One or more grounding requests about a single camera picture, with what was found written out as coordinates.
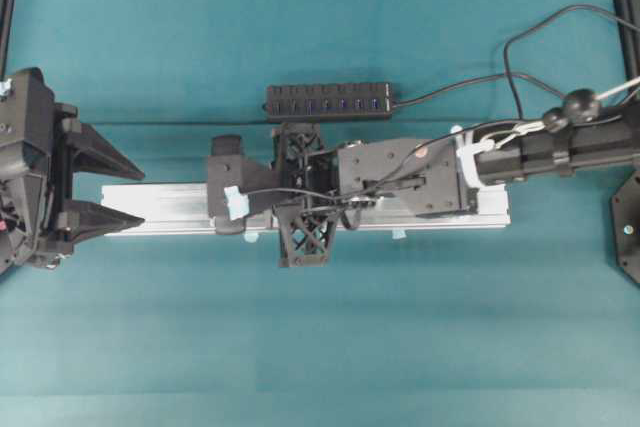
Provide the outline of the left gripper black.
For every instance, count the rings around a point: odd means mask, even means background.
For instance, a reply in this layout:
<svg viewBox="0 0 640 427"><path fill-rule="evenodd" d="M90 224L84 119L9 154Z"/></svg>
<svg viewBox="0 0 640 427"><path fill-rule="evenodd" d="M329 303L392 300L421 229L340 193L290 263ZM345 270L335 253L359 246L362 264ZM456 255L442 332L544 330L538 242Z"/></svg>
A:
<svg viewBox="0 0 640 427"><path fill-rule="evenodd" d="M63 135L73 173L128 180L145 174L92 125L75 118L78 109L55 100L42 71L30 67L1 82L1 268L35 260L47 233L56 143ZM67 199L54 231L79 243L141 226L144 218L89 201Z"/></svg>

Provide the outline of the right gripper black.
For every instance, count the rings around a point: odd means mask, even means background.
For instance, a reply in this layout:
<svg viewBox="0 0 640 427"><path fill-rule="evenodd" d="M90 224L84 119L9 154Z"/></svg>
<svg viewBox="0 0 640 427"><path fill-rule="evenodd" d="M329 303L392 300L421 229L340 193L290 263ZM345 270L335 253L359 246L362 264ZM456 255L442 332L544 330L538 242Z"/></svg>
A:
<svg viewBox="0 0 640 427"><path fill-rule="evenodd" d="M207 208L218 235L239 235L247 219L271 209L278 223L281 267L328 262L340 208L335 148L316 124L284 123L274 130L280 174L241 154L207 159Z"/></svg>

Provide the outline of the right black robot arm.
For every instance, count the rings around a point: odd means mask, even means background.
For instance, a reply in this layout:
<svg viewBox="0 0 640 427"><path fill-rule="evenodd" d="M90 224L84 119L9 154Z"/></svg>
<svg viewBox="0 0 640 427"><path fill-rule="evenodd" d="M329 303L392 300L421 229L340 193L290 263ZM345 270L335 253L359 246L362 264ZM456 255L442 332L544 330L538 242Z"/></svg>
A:
<svg viewBox="0 0 640 427"><path fill-rule="evenodd" d="M284 267L321 265L336 231L359 229L364 214L397 200L417 219L475 214L483 189L533 175L639 160L639 106L618 107L575 123L559 110L539 120L488 122L422 140L396 138L324 145L319 127L284 123L273 132L274 158L249 158L237 135L213 139L207 160L207 209L220 235L238 235L257 214L277 223Z"/></svg>

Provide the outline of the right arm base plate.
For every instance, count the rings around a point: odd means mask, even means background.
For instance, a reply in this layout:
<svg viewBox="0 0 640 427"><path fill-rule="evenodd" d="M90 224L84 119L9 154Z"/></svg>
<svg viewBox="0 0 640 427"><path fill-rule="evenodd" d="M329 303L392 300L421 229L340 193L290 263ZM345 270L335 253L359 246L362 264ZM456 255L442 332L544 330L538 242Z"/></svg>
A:
<svg viewBox="0 0 640 427"><path fill-rule="evenodd" d="M636 170L610 200L616 262L639 285L639 171Z"/></svg>

